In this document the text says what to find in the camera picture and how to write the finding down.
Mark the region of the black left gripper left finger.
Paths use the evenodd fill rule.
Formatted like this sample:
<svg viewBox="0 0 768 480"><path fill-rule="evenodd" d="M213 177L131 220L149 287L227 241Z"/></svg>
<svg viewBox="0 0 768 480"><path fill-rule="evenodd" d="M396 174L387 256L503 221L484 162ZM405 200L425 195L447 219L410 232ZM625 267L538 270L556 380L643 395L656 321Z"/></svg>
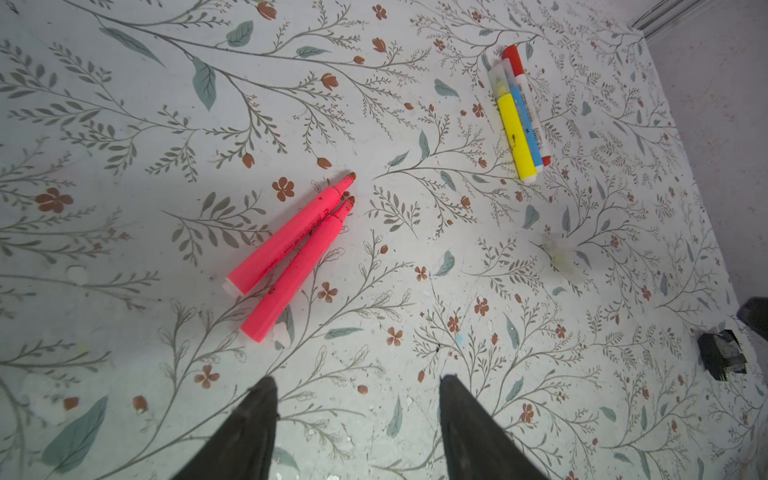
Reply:
<svg viewBox="0 0 768 480"><path fill-rule="evenodd" d="M277 406L276 382L265 376L173 479L267 479L279 418Z"/></svg>

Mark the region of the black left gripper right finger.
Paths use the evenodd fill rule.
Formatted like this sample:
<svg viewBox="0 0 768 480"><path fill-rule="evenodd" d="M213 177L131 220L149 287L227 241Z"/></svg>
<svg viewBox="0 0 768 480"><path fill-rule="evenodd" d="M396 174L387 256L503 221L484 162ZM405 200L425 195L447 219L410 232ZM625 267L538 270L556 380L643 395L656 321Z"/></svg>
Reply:
<svg viewBox="0 0 768 480"><path fill-rule="evenodd" d="M455 375L440 381L440 424L450 479L542 479Z"/></svg>

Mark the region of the yellow highlighter pen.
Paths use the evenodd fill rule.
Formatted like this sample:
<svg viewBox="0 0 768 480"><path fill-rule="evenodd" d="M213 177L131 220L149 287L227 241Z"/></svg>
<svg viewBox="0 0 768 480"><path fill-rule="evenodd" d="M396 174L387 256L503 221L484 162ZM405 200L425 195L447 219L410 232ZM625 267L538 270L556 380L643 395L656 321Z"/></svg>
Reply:
<svg viewBox="0 0 768 480"><path fill-rule="evenodd" d="M536 180L537 170L528 144L528 139L512 94L513 87L508 79L509 65L504 60L496 61L488 71L489 82L504 131L509 143L518 178L526 184Z"/></svg>

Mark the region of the white red-tipped marker pen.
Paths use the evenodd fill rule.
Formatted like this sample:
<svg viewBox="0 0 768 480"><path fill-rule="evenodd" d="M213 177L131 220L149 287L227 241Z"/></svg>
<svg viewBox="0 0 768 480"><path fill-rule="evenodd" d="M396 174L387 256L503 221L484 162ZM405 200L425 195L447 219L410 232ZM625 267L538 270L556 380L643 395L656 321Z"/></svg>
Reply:
<svg viewBox="0 0 768 480"><path fill-rule="evenodd" d="M543 126L534 102L532 86L522 64L518 48L515 45L506 47L502 52L502 59L503 58L508 59L512 64L515 80L522 91L522 96L528 110L532 127L534 129L535 138L538 141L544 168L551 164L552 154L550 151L549 143L544 137Z"/></svg>

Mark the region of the red-pink highlighter pen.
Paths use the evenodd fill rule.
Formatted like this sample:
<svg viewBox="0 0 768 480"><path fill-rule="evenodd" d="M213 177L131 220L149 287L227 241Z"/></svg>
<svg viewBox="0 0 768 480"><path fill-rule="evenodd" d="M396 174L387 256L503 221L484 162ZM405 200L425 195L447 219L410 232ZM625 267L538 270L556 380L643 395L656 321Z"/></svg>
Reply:
<svg viewBox="0 0 768 480"><path fill-rule="evenodd" d="M266 338L322 256L340 235L354 205L355 197L350 196L338 210L320 222L273 287L242 324L240 330L245 335L258 343Z"/></svg>

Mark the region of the blue highlighter pen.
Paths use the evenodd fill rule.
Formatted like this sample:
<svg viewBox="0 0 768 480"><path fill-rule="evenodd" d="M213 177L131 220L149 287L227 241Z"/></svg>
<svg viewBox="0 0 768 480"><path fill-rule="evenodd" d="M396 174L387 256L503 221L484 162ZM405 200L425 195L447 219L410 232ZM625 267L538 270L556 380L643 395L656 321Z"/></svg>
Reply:
<svg viewBox="0 0 768 480"><path fill-rule="evenodd" d="M531 120L528 114L528 110L525 104L525 101L522 96L522 91L519 88L516 80L515 75L512 69L511 62L503 58L502 59L502 65L505 71L505 75L508 81L508 84L510 86L510 91L513 96L513 99L515 101L516 109L519 115L519 118L521 120L521 125L524 130L524 134L528 143L528 147L531 153L532 161L534 164L534 167L536 169L536 172L539 173L543 168L543 161L540 154L538 141L535 138L534 129L531 124Z"/></svg>

